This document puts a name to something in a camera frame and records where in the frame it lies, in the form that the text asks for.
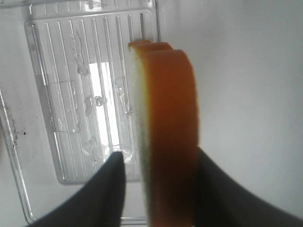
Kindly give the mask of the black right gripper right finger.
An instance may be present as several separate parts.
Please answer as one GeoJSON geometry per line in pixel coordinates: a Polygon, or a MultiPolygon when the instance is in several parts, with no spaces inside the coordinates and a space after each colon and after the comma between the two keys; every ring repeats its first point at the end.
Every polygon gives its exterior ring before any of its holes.
{"type": "Polygon", "coordinates": [[[196,177],[195,227],[301,227],[285,212],[229,177],[201,148],[196,177]]]}

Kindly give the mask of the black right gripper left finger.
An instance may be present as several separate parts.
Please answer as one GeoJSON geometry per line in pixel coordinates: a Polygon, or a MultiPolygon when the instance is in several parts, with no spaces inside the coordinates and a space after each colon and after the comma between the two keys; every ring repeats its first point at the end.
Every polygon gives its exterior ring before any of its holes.
{"type": "Polygon", "coordinates": [[[125,164],[113,152],[97,173],[62,205],[33,227],[118,227],[125,202],[125,164]]]}

